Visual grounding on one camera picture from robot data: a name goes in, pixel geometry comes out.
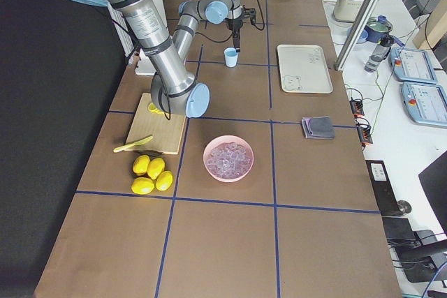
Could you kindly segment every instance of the lemon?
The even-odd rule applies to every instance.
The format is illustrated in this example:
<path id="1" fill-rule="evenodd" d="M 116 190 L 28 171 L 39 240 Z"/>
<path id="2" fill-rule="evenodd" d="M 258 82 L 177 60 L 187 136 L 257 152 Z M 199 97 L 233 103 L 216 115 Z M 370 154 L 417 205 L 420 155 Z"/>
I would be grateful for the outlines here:
<path id="1" fill-rule="evenodd" d="M 161 158 L 155 158 L 154 160 L 149 162 L 147 166 L 147 174 L 153 180 L 157 179 L 157 177 L 165 170 L 165 161 Z"/>
<path id="2" fill-rule="evenodd" d="M 147 171 L 147 166 L 151 159 L 148 155 L 141 155 L 133 162 L 132 170 L 137 176 L 143 176 Z"/>
<path id="3" fill-rule="evenodd" d="M 154 181 L 147 177 L 137 177 L 133 180 L 131 189 L 137 195 L 146 195 L 154 190 Z"/>
<path id="4" fill-rule="evenodd" d="M 171 171 L 163 171 L 156 179 L 155 186 L 158 191 L 166 191 L 173 183 L 174 176 Z"/>

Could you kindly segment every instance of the white toaster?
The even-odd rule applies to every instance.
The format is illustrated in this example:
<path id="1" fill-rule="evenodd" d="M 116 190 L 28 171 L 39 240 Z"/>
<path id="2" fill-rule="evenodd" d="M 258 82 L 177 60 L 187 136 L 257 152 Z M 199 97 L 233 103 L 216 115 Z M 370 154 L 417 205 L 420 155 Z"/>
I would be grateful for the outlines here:
<path id="1" fill-rule="evenodd" d="M 354 22 L 364 0 L 337 0 L 334 18 L 337 21 Z"/>

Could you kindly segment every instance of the wooden cutting board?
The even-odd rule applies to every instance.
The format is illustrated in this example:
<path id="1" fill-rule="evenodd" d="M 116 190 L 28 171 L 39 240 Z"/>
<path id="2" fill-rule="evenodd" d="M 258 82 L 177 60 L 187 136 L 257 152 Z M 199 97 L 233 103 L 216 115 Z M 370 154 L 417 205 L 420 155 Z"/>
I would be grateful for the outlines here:
<path id="1" fill-rule="evenodd" d="M 178 154 L 185 116 L 172 114 L 170 120 L 167 120 L 164 114 L 149 112 L 147 106 L 151 102 L 150 94 L 142 94 L 126 143 L 141 140 L 149 135 L 154 138 L 146 144 L 127 150 L 155 150 L 165 154 Z"/>

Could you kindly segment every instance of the white plate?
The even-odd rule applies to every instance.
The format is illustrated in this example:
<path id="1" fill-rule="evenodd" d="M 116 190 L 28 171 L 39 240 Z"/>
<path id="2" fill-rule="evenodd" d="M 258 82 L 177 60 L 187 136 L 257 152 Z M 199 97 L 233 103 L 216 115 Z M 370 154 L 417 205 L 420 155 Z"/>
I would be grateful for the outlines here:
<path id="1" fill-rule="evenodd" d="M 278 45 L 279 74 L 285 92 L 330 94 L 333 90 L 323 48 L 319 45 Z"/>

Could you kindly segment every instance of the dark background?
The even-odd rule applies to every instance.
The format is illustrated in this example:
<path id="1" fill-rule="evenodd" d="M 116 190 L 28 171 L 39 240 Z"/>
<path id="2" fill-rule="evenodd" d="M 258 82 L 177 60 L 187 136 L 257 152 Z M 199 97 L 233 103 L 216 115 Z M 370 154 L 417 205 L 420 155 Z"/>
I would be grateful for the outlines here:
<path id="1" fill-rule="evenodd" d="M 0 0 L 0 18 L 0 297 L 30 297 L 125 56 L 90 6 Z"/>

